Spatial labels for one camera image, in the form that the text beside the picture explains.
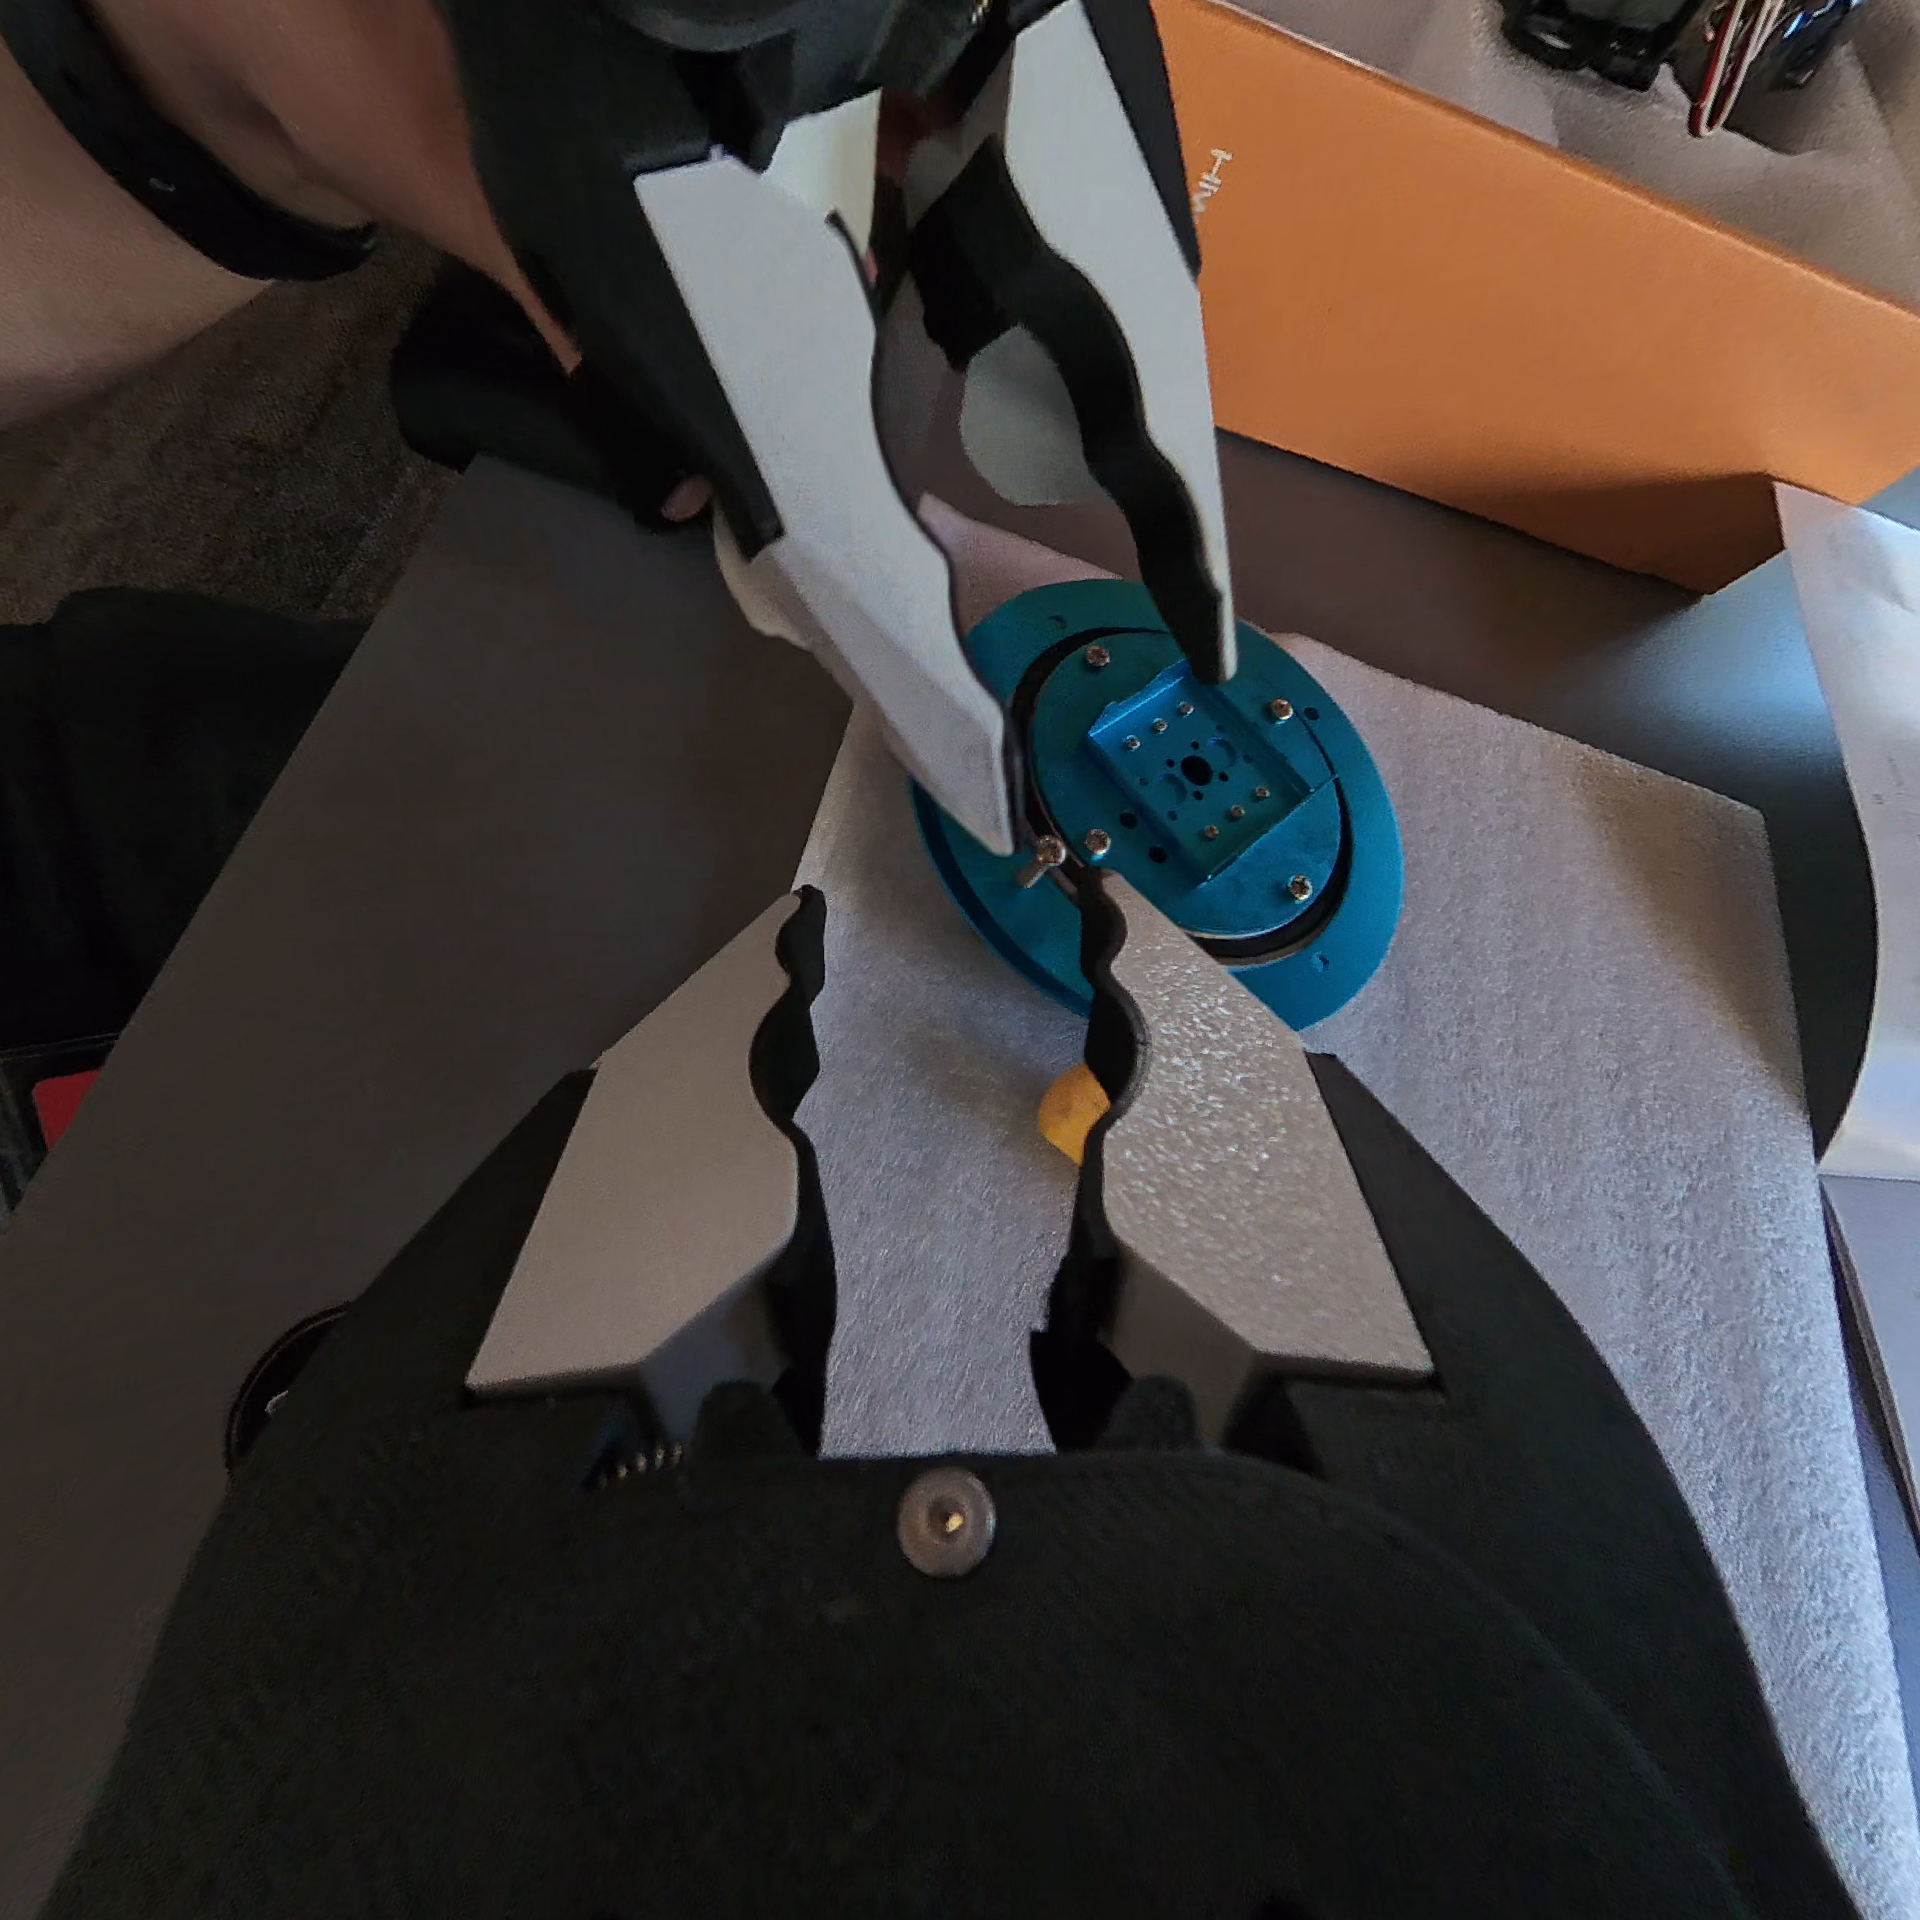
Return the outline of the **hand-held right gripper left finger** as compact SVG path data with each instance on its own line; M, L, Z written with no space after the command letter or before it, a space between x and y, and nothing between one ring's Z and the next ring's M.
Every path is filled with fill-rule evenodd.
M633 1389L680 1441L713 1386L753 1381L820 1445L832 1238L798 1108L822 982L804 885L601 1057L470 1363L478 1398Z

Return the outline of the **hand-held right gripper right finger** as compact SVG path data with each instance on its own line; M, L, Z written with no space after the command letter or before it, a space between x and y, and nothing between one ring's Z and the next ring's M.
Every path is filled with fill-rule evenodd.
M1306 1051L1114 874L1079 886L1086 1066L1110 1094L1030 1340L1052 1434L1174 1381L1231 1434L1276 1379L1412 1387L1432 1361Z

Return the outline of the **yellow-handled screwdriver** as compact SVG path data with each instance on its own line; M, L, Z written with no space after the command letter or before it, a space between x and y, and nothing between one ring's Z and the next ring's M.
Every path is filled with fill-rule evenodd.
M1097 1074L1086 1062L1074 1062L1040 1097L1037 1126L1048 1145L1080 1169L1086 1164L1087 1139L1109 1115L1110 1106L1110 1094Z

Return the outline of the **blue round metal base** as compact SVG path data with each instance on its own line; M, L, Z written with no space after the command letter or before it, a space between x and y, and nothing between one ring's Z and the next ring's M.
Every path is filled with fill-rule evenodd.
M1359 734L1306 668L1239 625L1237 676L1193 676L1138 582L1054 582L1004 603L966 655L1024 756L1013 854L911 791L932 868L980 937L1077 1014L1080 919L1065 881L1122 875L1290 1026L1329 1017L1381 967L1400 915L1400 835ZM1058 881L1021 886L1032 839Z

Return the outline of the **grey desk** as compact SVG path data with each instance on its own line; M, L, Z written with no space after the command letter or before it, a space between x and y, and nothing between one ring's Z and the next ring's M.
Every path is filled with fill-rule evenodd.
M1759 817L1813 1148L1871 916L1785 561L1670 590L1230 444L1257 625ZM478 467L5 1230L5 1916L121 1737L255 1358L798 875L847 706L701 539ZM1861 1443L1903 1733L1913 1547Z

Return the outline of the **black round desk grommet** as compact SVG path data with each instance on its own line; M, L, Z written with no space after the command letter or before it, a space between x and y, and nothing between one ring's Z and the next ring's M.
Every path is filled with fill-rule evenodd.
M335 1302L294 1322L248 1366L224 1420L224 1470L229 1475L252 1452L276 1406L282 1403L303 1366L327 1343L348 1308L348 1302Z

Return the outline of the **person's left hand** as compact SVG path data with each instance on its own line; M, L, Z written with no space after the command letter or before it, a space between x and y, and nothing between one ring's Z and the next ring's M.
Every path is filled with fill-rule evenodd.
M511 294L565 370L473 171L457 66L426 3L101 3L157 110L263 199L324 226L381 225Z

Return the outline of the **white foam sheet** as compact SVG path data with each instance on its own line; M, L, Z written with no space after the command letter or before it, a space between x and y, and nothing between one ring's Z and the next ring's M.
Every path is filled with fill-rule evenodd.
M1916 1807L1759 817L1286 633L1372 749L1405 898L1306 1034L1554 1286L1665 1452L1861 1914L1918 1916ZM833 1453L1041 1452L1026 1372L1086 1021L936 883L855 708L798 881L828 900L799 1110L836 1258Z

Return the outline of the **white foam box insert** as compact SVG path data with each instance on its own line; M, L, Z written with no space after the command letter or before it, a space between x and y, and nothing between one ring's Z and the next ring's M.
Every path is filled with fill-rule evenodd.
M1266 22L1597 164L1886 297L1918 301L1918 10L1861 4L1813 81L1745 92L1711 138L1673 76L1554 73L1494 3L1249 3Z

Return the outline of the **orange kit box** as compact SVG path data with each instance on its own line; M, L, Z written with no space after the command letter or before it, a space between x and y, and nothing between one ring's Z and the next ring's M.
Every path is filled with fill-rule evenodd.
M1916 309L1228 4L1156 4L1215 423L1710 593L1916 468Z

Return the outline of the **black wristband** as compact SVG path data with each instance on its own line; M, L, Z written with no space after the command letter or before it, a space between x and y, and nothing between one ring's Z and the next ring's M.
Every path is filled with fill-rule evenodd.
M248 281L324 281L364 265L375 226L332 229L258 197L149 99L82 3L5 3L13 62L63 130L132 202Z

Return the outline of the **black servo motor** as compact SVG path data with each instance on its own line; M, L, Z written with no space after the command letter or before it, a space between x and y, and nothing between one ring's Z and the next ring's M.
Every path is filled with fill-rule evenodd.
M1701 3L1502 3L1502 35L1524 58L1647 92Z

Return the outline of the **red black object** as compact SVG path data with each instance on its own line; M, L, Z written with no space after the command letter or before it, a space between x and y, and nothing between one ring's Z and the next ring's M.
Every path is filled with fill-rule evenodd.
M71 1125L116 1036L1 1049L1 1219Z

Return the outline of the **shiny black parts bag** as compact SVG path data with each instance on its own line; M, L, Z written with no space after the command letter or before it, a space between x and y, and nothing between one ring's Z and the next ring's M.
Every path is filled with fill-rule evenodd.
M1783 4L1759 59L1750 69L1750 85L1762 92L1806 90L1841 44L1850 14L1861 3L1789 3Z

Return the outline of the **open instruction booklet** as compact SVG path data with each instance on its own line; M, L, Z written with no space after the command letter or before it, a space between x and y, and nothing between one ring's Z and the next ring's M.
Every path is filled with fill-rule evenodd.
M1822 1169L1918 1178L1918 532L1778 484L1785 554L1877 903L1863 1062Z

